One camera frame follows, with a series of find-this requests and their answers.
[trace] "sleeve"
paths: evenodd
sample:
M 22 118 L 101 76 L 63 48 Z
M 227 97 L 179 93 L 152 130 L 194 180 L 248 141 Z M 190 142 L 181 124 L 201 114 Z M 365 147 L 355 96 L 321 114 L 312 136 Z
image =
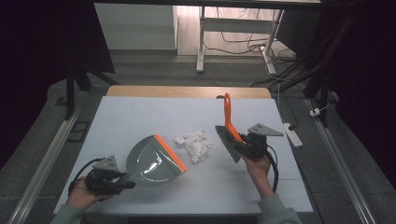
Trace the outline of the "sleeve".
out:
M 50 224 L 79 224 L 83 214 L 81 210 L 63 204 Z
M 262 224 L 302 224 L 293 208 L 286 208 L 279 195 L 274 194 L 259 201 Z

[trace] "black curtain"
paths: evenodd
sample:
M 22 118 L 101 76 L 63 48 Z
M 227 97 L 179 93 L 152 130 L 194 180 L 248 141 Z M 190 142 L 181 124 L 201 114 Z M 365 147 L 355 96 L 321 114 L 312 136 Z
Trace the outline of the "black curtain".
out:
M 114 73 L 94 5 L 86 0 L 0 2 L 1 167 L 71 64 Z
M 394 188 L 395 8 L 391 1 L 367 1 L 328 70 L 331 88 L 340 98 L 337 112 L 370 151 Z

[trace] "white table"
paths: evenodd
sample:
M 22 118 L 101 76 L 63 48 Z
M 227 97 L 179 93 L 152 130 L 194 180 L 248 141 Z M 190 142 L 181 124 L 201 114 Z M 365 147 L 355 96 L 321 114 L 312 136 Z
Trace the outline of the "white table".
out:
M 232 120 L 240 133 L 246 133 L 257 122 L 283 132 L 273 100 L 233 99 Z M 115 155 L 120 170 L 125 171 L 131 148 L 144 137 L 158 133 L 189 170 L 156 188 L 126 189 L 120 196 L 97 203 L 87 212 L 119 216 L 258 215 L 260 197 L 245 164 L 233 162 L 216 134 L 215 125 L 223 125 L 223 122 L 221 99 L 104 97 L 68 183 L 94 158 Z M 215 145 L 206 161 L 194 164 L 187 150 L 177 147 L 173 138 L 201 128 L 206 130 L 207 140 Z M 268 144 L 278 156 L 277 192 L 282 202 L 297 212 L 312 212 L 286 135 L 268 137 Z M 66 197 L 67 185 L 55 212 Z

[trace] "metal frame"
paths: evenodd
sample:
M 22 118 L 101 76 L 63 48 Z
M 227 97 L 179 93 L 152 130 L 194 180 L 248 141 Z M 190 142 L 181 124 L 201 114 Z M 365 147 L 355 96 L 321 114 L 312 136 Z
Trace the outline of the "metal frame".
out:
M 28 217 L 33 205 L 35 204 L 38 194 L 40 193 L 48 175 L 50 174 L 53 164 L 55 163 L 62 147 L 64 146 L 64 142 L 66 141 L 70 130 L 76 122 L 78 114 L 82 108 L 82 103 L 87 94 L 87 92 L 83 91 L 79 93 L 77 98 L 78 105 L 75 112 L 70 116 L 69 120 L 64 120 L 62 123 L 59 131 L 56 133 L 54 139 L 49 145 L 47 153 L 44 155 L 43 160 L 38 165 L 35 175 L 27 186 L 26 191 L 21 196 L 21 199 L 18 202 L 18 205 L 15 207 L 14 212 L 12 213 L 7 224 L 24 223 Z
M 262 51 L 262 56 L 265 61 L 270 75 L 275 75 L 276 70 L 269 55 L 272 43 L 274 41 L 277 27 L 283 10 L 280 10 L 274 21 L 255 21 L 255 20 L 241 20 L 241 19 L 223 19 L 223 18 L 206 18 L 205 7 L 200 7 L 200 39 L 197 56 L 196 72 L 202 74 L 204 72 L 204 35 L 208 32 L 230 32 L 230 33 L 253 33 L 253 34 L 268 34 L 268 43 Z
M 268 9 L 290 10 L 323 10 L 325 8 L 351 7 L 350 4 L 335 4 L 333 2 L 307 2 L 300 1 L 247 1 L 247 0 L 94 0 L 94 3 L 108 4 L 137 4 L 137 5 L 163 5 L 163 6 L 196 6 L 196 7 L 249 7 Z
M 305 99 L 306 106 L 309 110 L 312 110 L 316 106 L 312 106 L 312 100 Z M 351 201 L 355 205 L 356 211 L 358 212 L 359 217 L 361 218 L 361 223 L 364 224 L 375 224 L 375 218 L 373 213 L 364 199 L 363 194 L 361 193 L 361 189 L 353 178 L 352 174 L 347 167 L 346 162 L 344 161 L 344 157 L 341 154 L 338 146 L 336 145 L 334 139 L 332 138 L 332 134 L 327 129 L 319 119 L 315 119 L 315 124 L 317 125 L 320 136 L 324 142 L 324 145 L 329 151 L 330 156 L 332 157 L 332 161 L 334 162 L 335 168 L 340 175 L 344 186 L 346 187 L 346 191 L 348 192 Z

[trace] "white wall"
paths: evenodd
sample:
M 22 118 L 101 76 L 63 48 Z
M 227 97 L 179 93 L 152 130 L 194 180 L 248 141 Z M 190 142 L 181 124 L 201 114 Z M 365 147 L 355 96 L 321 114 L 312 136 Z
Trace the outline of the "white wall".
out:
M 176 49 L 177 8 L 97 4 L 109 49 Z

